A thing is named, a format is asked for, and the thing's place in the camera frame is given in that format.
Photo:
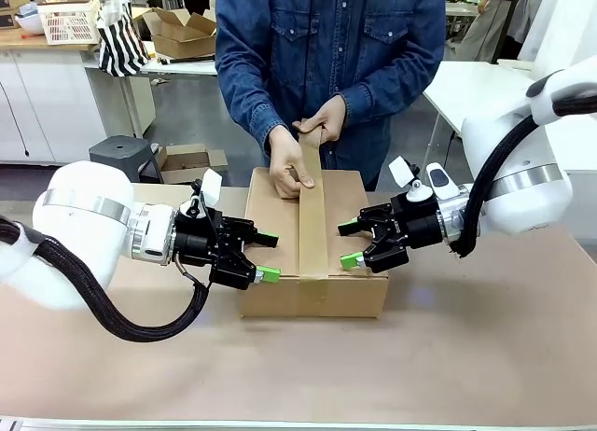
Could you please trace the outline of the person's right hand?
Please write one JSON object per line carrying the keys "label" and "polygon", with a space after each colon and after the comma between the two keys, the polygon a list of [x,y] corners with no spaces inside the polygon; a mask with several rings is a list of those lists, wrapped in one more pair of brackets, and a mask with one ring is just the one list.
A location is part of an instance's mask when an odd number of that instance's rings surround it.
{"label": "person's right hand", "polygon": [[302,188],[313,188],[314,182],[304,163],[299,142],[282,125],[269,133],[271,148],[270,176],[282,199],[295,199]]}

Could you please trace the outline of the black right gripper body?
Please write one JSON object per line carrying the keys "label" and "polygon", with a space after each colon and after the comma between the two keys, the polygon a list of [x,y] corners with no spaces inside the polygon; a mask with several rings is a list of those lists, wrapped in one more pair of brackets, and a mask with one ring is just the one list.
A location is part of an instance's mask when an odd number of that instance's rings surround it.
{"label": "black right gripper body", "polygon": [[411,202],[398,194],[389,202],[364,208],[357,217],[363,231],[372,233],[363,251],[365,265],[373,273],[389,271],[409,262],[408,248],[418,249],[442,242],[434,196]]}

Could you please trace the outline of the person's left hand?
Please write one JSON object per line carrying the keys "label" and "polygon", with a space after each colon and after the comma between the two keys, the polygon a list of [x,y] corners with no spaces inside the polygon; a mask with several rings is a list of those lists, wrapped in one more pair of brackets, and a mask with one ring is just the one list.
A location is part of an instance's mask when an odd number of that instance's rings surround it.
{"label": "person's left hand", "polygon": [[301,133],[320,129],[320,144],[336,142],[346,118],[346,103],[340,95],[334,95],[310,118],[294,121],[293,127]]}

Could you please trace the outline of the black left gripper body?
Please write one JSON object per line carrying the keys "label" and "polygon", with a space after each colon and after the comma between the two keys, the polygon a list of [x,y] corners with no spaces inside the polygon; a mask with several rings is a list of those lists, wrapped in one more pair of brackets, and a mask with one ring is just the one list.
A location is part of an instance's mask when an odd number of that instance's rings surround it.
{"label": "black left gripper body", "polygon": [[209,266],[209,282],[246,290],[255,281],[257,266],[244,254],[254,243],[257,228],[251,220],[226,216],[207,208],[204,217],[188,216],[182,208],[174,220],[176,261],[194,267]]}

